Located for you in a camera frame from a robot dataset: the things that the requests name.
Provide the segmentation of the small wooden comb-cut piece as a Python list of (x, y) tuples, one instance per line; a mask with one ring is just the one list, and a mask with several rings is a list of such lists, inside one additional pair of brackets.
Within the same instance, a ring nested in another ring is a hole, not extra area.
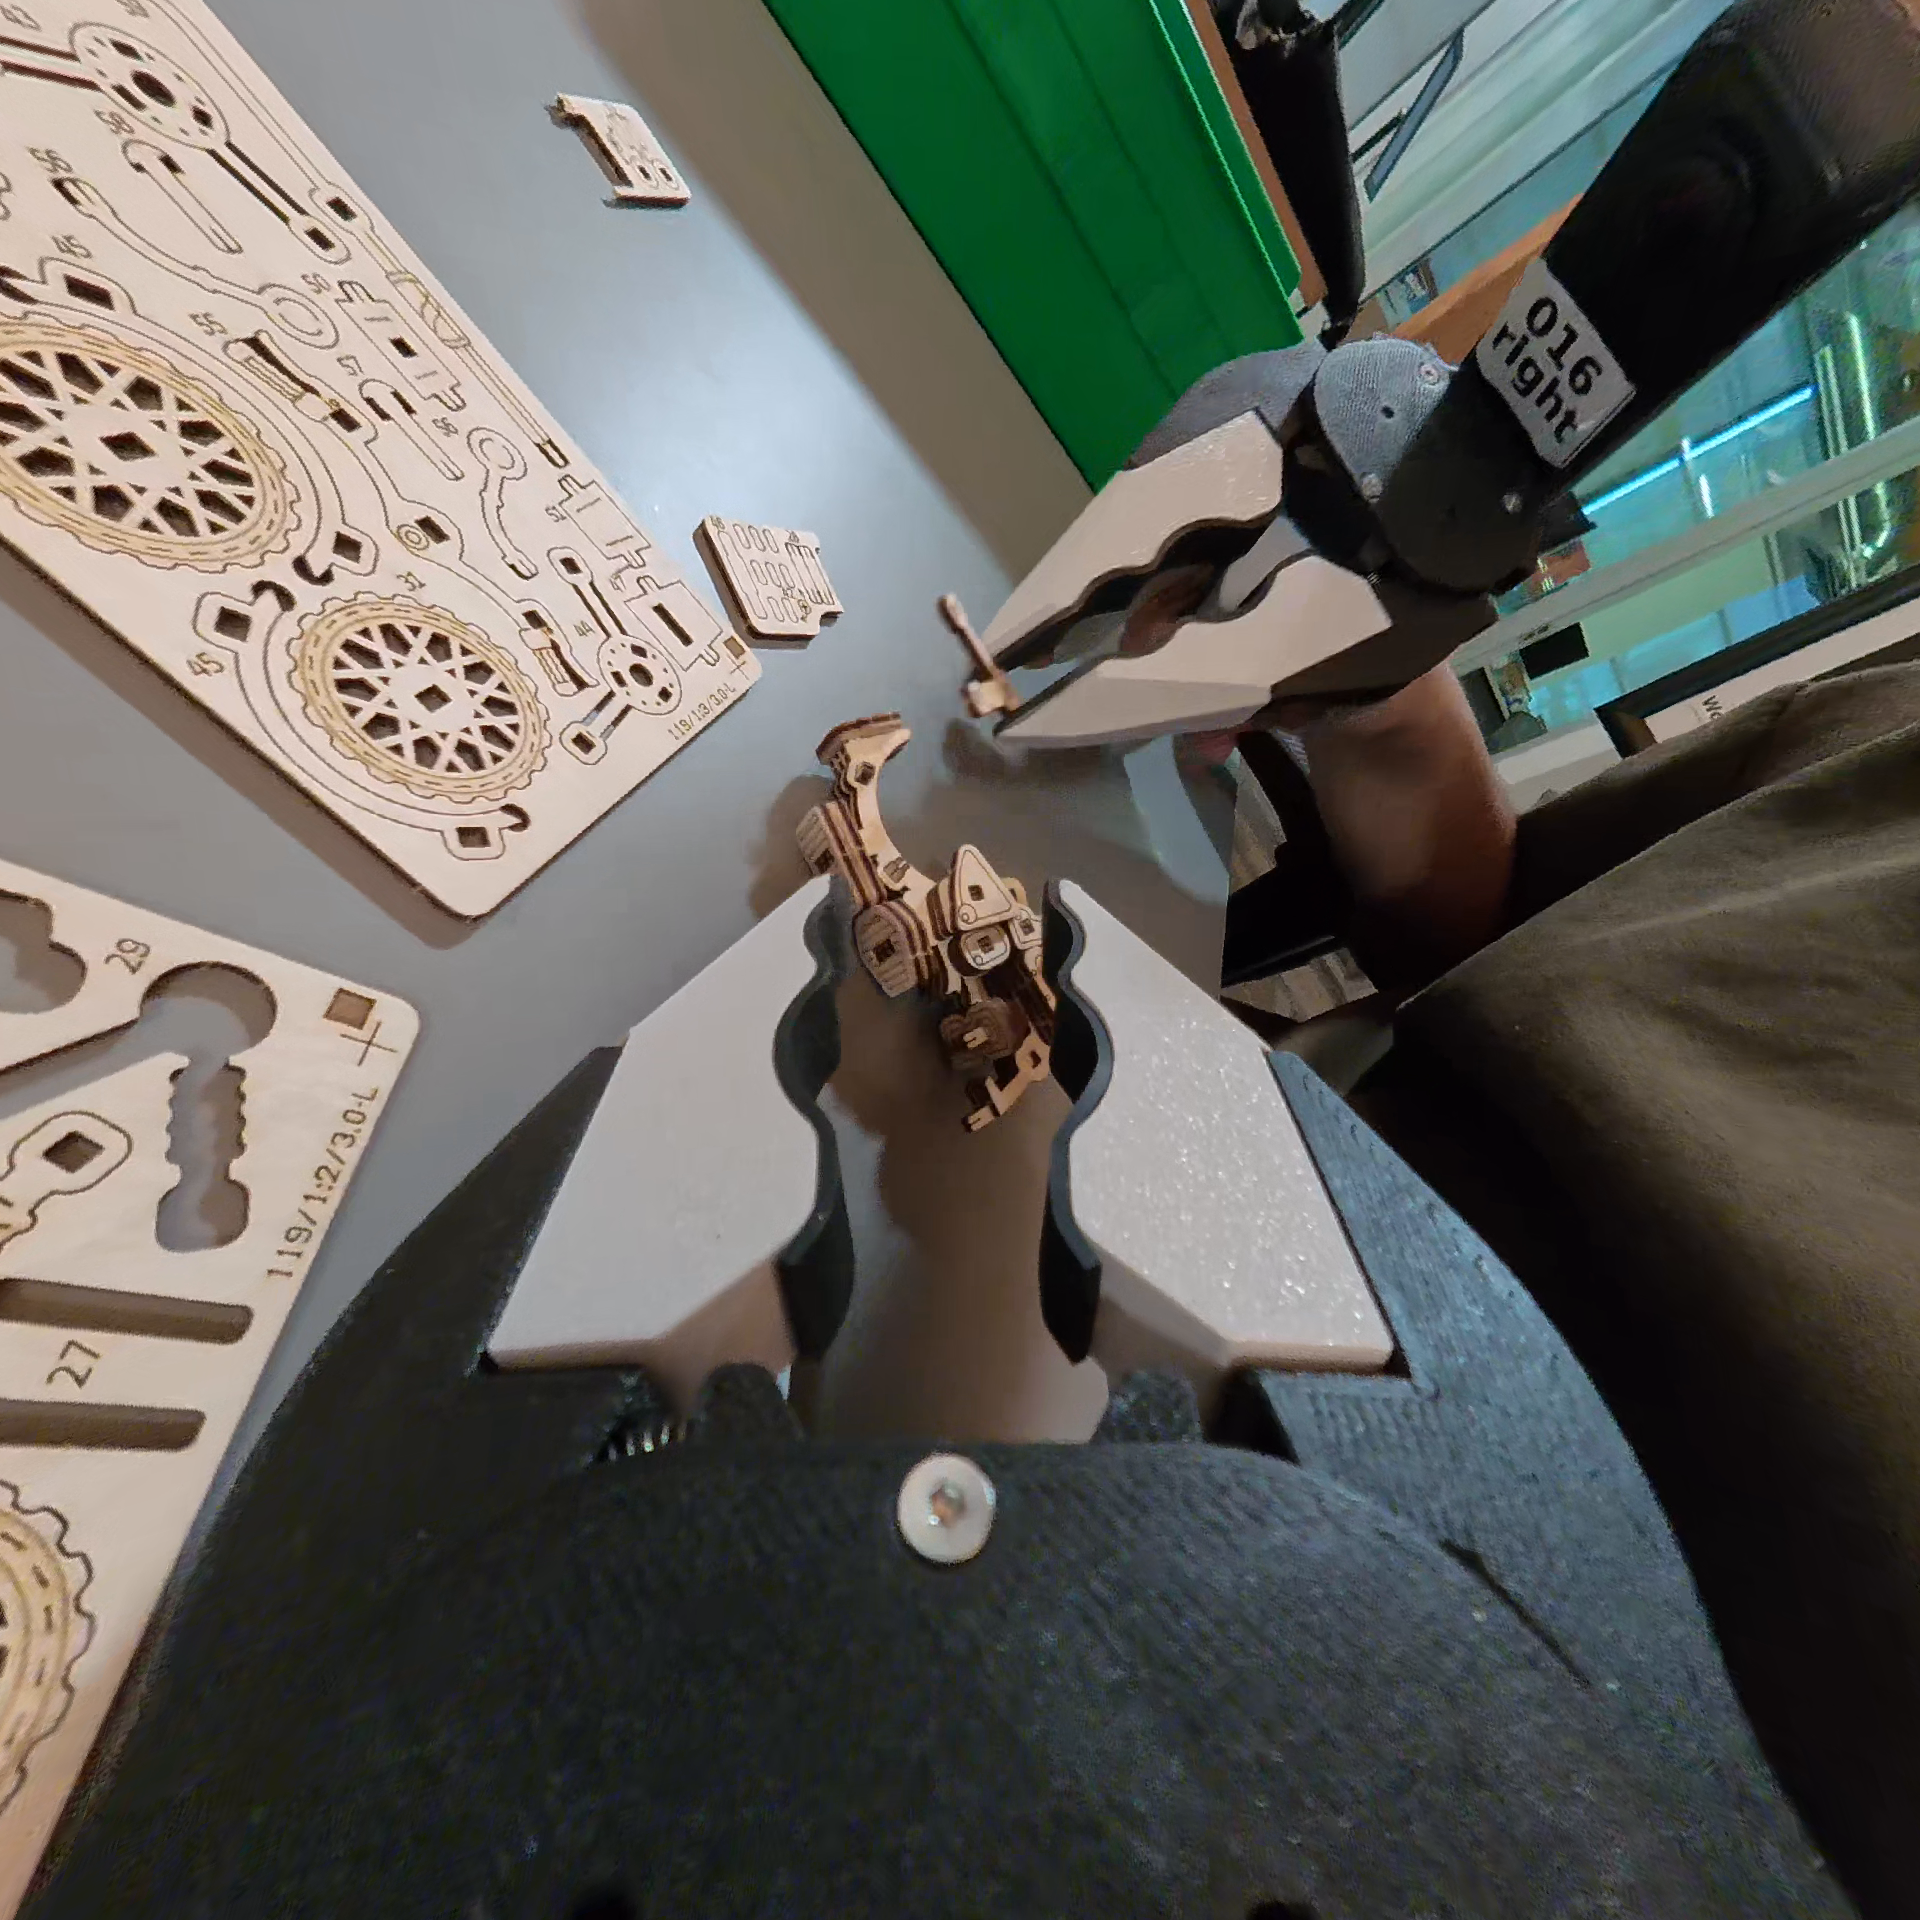
[(750, 640), (810, 641), (847, 613), (811, 533), (711, 513), (695, 538)]

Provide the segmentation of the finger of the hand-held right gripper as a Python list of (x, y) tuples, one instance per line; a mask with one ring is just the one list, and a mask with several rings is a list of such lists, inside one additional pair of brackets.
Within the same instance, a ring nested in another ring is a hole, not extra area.
[(1496, 623), (1497, 606), (1481, 591), (1276, 573), (1246, 609), (1190, 617), (1156, 650), (1081, 665), (994, 733), (1072, 749), (1242, 729), (1284, 704), (1374, 704)]
[(1106, 590), (1196, 575), (1212, 615), (1167, 607), (1095, 673), (1314, 673), (1329, 660), (1329, 565), (1289, 513), (1326, 457), (1246, 410), (1120, 470), (1015, 588), (984, 637), (979, 671), (1035, 665)]

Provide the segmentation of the wooden sheet with wheel cutouts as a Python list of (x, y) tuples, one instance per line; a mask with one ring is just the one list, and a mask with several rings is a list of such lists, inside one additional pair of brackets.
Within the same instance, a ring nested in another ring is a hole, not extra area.
[(207, 4), (6, 4), (6, 545), (481, 918), (760, 662)]

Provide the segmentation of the small wooden offcut piece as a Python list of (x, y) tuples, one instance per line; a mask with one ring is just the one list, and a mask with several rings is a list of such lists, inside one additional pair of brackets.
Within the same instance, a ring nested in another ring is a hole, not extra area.
[(608, 181), (614, 208), (683, 208), (690, 186), (682, 169), (627, 103), (561, 93), (554, 121), (571, 128)]

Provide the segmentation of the wooden sheet with slot cutouts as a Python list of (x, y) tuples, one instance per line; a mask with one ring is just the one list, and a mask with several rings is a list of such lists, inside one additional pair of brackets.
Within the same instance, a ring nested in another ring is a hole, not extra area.
[(6, 861), (80, 965), (49, 1010), (6, 1010), (6, 1072), (129, 1030), (183, 968), (233, 968), (272, 1002), (240, 1074), (248, 1222), (167, 1250), (183, 1065), (90, 1066), (6, 1118), (3, 1553), (6, 1912), (64, 1804), (177, 1567), (233, 1428), (418, 1038), (416, 1010), (71, 879)]

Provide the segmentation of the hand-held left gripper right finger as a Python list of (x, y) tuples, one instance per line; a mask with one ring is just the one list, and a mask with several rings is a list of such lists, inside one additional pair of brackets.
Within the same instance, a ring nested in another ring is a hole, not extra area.
[(1056, 994), (1043, 1322), (1105, 1373), (1380, 1373), (1394, 1336), (1260, 1038), (1072, 879)]

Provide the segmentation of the green panel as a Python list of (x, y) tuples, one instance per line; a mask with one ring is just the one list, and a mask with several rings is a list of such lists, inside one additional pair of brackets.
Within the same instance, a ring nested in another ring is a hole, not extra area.
[(767, 7), (1100, 489), (1304, 264), (1177, 1)]

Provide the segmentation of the small wooden key-shaped piece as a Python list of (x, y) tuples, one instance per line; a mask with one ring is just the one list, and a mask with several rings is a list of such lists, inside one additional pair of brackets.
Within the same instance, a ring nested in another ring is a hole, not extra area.
[(970, 657), (970, 677), (962, 700), (975, 718), (1003, 718), (1018, 713), (1022, 694), (999, 666), (986, 641), (975, 632), (970, 615), (956, 591), (945, 591), (938, 613), (948, 632), (960, 640)]

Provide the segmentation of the person's right hand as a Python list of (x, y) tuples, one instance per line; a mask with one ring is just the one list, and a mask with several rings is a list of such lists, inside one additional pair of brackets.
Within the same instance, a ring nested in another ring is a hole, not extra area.
[(1450, 662), (1367, 704), (1284, 701), (1278, 730), (1304, 749), (1377, 982), (1422, 985), (1499, 937), (1518, 814)]

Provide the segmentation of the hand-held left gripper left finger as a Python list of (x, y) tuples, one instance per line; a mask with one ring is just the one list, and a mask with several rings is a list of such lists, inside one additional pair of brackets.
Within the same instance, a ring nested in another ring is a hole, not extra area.
[(635, 1024), (496, 1318), (503, 1369), (820, 1360), (856, 1254), (832, 1121), (851, 893), (816, 878)]

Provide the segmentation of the grey desk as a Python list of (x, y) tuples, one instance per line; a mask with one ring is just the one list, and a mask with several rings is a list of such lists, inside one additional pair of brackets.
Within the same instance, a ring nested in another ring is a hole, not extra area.
[[(711, 591), (708, 512), (811, 530), (847, 613), (490, 918), (423, 901), (6, 558), (6, 852), (396, 991), (423, 1032), (212, 1482), (334, 1318), (591, 1048), (802, 879), (835, 721), (899, 708), (882, 817), (1086, 886), (1216, 985), (1232, 808), (1196, 754), (1019, 761), (964, 724), (956, 591), (991, 617), (1089, 500), (764, 4), (215, 4), (640, 524)], [(614, 208), (548, 105), (638, 110), (690, 186)]]

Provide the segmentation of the partly assembled wooden model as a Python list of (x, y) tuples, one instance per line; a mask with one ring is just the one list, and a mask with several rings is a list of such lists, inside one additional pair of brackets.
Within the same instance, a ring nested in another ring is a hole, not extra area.
[(1043, 918), (1018, 878), (960, 846), (931, 878), (880, 815), (880, 770), (910, 738), (890, 711), (832, 726), (816, 754), (832, 792), (799, 828), (818, 874), (854, 895), (854, 942), (887, 999), (924, 996), (939, 1014), (948, 1065), (968, 1081), (968, 1129), (1003, 1118), (1050, 1079), (1059, 1001), (1043, 973)]

